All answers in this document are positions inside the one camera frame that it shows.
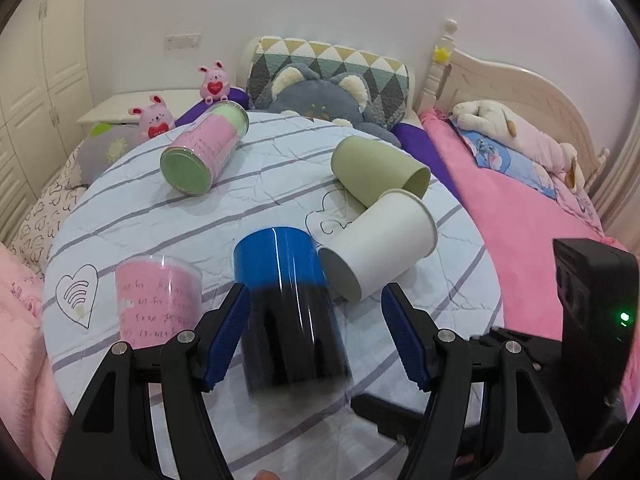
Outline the olive green paper cup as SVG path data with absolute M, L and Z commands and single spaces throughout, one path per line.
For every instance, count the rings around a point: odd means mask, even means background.
M 334 148 L 331 169 L 345 190 L 370 207 L 389 190 L 399 188 L 424 197 L 431 169 L 384 141 L 348 136 Z

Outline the light pink folded blanket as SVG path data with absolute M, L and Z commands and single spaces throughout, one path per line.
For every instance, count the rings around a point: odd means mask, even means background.
M 0 295 L 1 420 L 29 463 L 49 479 L 70 410 L 44 344 L 43 281 L 6 247 Z

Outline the triangle patterned pillow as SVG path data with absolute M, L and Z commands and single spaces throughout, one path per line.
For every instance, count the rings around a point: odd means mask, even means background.
M 279 36 L 254 38 L 243 53 L 239 74 L 245 77 L 250 104 L 263 108 L 271 81 L 292 63 L 309 67 L 323 79 L 342 73 L 363 76 L 376 117 L 388 130 L 405 119 L 413 104 L 413 72 L 396 58 L 323 41 Z

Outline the pink pig toy front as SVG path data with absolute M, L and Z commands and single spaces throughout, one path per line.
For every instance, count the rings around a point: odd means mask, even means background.
M 168 110 L 168 106 L 162 96 L 152 94 L 150 101 L 150 106 L 145 108 L 136 106 L 128 110 L 131 116 L 139 118 L 139 136 L 145 141 L 168 133 L 176 126 L 174 115 Z

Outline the white striped round quilt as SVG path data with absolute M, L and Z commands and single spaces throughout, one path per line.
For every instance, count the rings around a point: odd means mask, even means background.
M 163 134 L 105 171 L 62 223 L 44 274 L 43 333 L 54 379 L 74 408 L 104 354 L 118 341 L 114 272 L 137 254 L 173 256 L 203 275 L 203 306 L 217 307 L 233 280 L 239 240 L 270 226 L 294 226 L 318 242 L 360 213 L 334 179 L 334 148 L 349 130 L 325 122 L 250 114 L 250 128 L 205 195 L 176 192 L 160 173 Z M 339 302 L 336 318 L 352 378 L 307 401 L 252 398 L 236 356 L 206 408 L 232 474 L 271 470 L 283 479 L 393 479 L 407 451 L 355 415 L 349 400 L 370 393 L 423 410 L 426 395 L 407 378 L 380 300 Z

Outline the white nightstand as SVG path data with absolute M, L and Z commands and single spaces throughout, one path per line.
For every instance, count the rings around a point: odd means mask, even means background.
M 196 89 L 170 89 L 114 94 L 79 117 L 78 125 L 93 125 L 97 122 L 108 124 L 136 124 L 138 115 L 130 115 L 133 107 L 145 108 L 152 105 L 151 96 L 160 96 L 176 119 L 201 102 Z

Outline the pink green lying can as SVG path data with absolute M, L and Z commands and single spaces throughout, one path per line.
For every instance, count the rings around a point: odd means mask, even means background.
M 249 126 L 247 112 L 240 104 L 233 101 L 215 104 L 163 150 L 160 172 L 183 194 L 207 193 Z

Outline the pink pig toy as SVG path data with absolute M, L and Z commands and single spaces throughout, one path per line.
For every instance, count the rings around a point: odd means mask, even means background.
M 212 67 L 200 66 L 198 71 L 204 75 L 200 96 L 207 105 L 227 101 L 230 90 L 230 78 L 221 61 L 216 60 Z
M 162 96 L 152 94 L 150 101 L 150 106 L 145 108 L 136 106 L 128 110 L 131 116 L 139 118 L 139 136 L 145 141 L 168 133 L 176 126 L 174 115 L 168 110 L 168 106 Z

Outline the white wardrobe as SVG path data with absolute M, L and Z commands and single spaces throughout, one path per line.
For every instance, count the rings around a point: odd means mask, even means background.
M 86 0 L 22 0 L 1 33 L 1 241 L 84 138 Z

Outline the blue and black cup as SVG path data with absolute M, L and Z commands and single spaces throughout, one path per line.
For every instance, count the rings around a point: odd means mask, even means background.
M 252 304 L 241 339 L 248 391 L 347 382 L 348 359 L 311 236 L 292 226 L 258 230 L 236 244 L 233 265 Z

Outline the wall socket panel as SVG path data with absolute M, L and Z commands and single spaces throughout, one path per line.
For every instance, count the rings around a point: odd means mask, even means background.
M 164 38 L 164 48 L 166 51 L 196 49 L 201 43 L 201 34 L 181 34 L 170 35 Z

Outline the cream wooden headboard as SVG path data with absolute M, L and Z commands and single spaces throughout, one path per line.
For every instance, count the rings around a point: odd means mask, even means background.
M 452 18 L 442 22 L 424 85 L 416 88 L 416 114 L 433 108 L 449 112 L 464 101 L 500 102 L 553 139 L 573 144 L 585 175 L 585 190 L 591 193 L 610 150 L 594 149 L 588 125 L 578 107 L 544 76 L 463 52 L 456 46 L 457 31 L 458 23 Z

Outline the white dog plush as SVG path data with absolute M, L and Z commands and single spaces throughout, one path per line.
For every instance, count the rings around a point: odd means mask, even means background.
M 491 100 L 461 102 L 452 108 L 451 117 L 461 129 L 484 134 L 544 167 L 574 194 L 585 189 L 574 145 L 554 140 L 509 107 Z

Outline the pink transparent upright cup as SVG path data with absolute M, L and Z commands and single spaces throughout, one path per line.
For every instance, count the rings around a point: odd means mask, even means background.
M 120 339 L 132 348 L 164 344 L 200 318 L 202 274 L 175 257 L 143 255 L 115 271 Z

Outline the blue cartoon pillow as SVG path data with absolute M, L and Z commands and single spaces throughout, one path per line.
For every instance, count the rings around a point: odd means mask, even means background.
M 477 166 L 494 170 L 533 188 L 558 202 L 570 214 L 592 224 L 595 229 L 600 229 L 600 219 L 587 195 L 586 188 L 574 194 L 560 178 L 554 174 L 548 174 L 544 167 L 521 153 L 477 131 L 461 129 L 452 117 L 450 117 L 450 124 L 471 152 Z

